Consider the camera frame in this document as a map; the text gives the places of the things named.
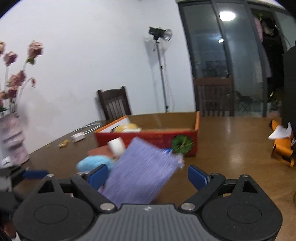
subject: chair backrest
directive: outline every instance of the chair backrest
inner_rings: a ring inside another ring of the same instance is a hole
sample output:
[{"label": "chair backrest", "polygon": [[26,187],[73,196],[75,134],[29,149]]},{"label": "chair backrest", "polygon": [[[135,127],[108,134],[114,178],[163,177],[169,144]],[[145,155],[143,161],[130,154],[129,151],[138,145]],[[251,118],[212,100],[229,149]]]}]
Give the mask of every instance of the chair backrest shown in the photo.
[{"label": "chair backrest", "polygon": [[196,107],[202,116],[234,116],[233,77],[193,79]]},{"label": "chair backrest", "polygon": [[98,97],[106,120],[116,120],[125,115],[131,115],[125,86],[120,89],[98,90]]}]

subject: cardboard box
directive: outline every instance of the cardboard box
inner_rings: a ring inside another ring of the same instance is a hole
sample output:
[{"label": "cardboard box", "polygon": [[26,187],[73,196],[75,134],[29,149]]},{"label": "cardboard box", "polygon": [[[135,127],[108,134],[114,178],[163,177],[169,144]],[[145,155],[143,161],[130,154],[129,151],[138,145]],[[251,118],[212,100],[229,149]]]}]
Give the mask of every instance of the cardboard box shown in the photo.
[{"label": "cardboard box", "polygon": [[[121,137],[126,146],[134,137],[159,147],[172,148],[176,152],[186,151],[186,156],[195,156],[198,146],[199,111],[184,113],[159,113],[146,115],[129,115],[121,117],[114,122],[98,129],[95,132],[99,146],[107,145],[113,139]],[[139,133],[111,132],[119,125],[134,123],[142,128]],[[188,148],[184,149],[183,141]]]}]

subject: tripod pole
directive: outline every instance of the tripod pole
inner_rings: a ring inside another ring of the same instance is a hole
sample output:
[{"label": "tripod pole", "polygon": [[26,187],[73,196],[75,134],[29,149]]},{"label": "tripod pole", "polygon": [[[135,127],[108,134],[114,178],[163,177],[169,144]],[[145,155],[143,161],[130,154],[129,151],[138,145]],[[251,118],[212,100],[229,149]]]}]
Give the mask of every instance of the tripod pole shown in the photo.
[{"label": "tripod pole", "polygon": [[163,85],[163,98],[164,98],[164,101],[165,101],[165,112],[167,113],[168,112],[168,103],[167,103],[167,98],[166,98],[166,93],[165,93],[165,79],[164,79],[164,76],[163,76],[163,66],[161,65],[161,58],[160,58],[159,42],[158,41],[156,41],[156,49],[157,49],[157,55],[158,55],[161,83]]}]

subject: pink garment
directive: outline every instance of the pink garment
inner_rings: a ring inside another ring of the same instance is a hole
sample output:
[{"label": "pink garment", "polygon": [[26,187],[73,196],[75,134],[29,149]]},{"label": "pink garment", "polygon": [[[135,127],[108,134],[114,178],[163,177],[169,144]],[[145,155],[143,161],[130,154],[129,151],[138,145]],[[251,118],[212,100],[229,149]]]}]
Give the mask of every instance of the pink garment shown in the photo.
[{"label": "pink garment", "polygon": [[261,26],[261,23],[260,23],[258,18],[254,18],[254,21],[255,21],[255,25],[256,25],[256,28],[257,28],[259,38],[260,38],[261,42],[263,42],[263,28]]}]

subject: white logo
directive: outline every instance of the white logo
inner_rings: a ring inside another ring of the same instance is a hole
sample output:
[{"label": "white logo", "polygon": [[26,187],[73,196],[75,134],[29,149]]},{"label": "white logo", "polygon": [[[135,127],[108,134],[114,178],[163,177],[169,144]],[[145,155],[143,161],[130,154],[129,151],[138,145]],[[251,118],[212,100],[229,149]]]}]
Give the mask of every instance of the white logo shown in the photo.
[{"label": "white logo", "polygon": [[149,212],[151,209],[152,209],[152,207],[150,207],[150,206],[147,206],[147,207],[144,208],[144,210],[147,211],[147,212]]}]

